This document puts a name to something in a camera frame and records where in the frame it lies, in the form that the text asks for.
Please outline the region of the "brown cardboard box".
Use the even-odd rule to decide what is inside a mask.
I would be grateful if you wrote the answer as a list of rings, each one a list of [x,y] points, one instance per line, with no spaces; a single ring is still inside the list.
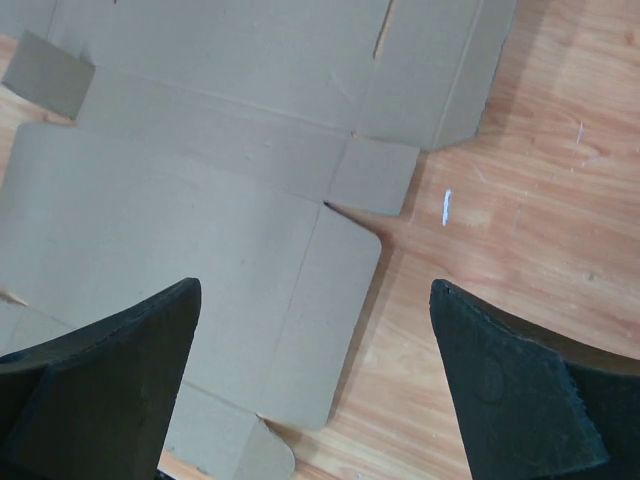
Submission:
[[[5,1],[2,78],[69,119],[14,137],[1,351],[32,359],[197,278],[160,445],[288,479],[323,428],[418,154],[475,136],[513,1]]]

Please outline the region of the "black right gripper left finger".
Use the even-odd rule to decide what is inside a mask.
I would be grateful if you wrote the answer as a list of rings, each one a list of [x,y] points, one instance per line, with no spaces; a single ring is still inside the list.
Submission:
[[[159,460],[201,310],[185,278],[1,358],[4,479],[162,479]]]

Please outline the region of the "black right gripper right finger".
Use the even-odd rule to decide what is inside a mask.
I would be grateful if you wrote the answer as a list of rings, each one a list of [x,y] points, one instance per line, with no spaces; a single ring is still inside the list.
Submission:
[[[430,317],[475,479],[636,479],[639,362],[431,285]]]

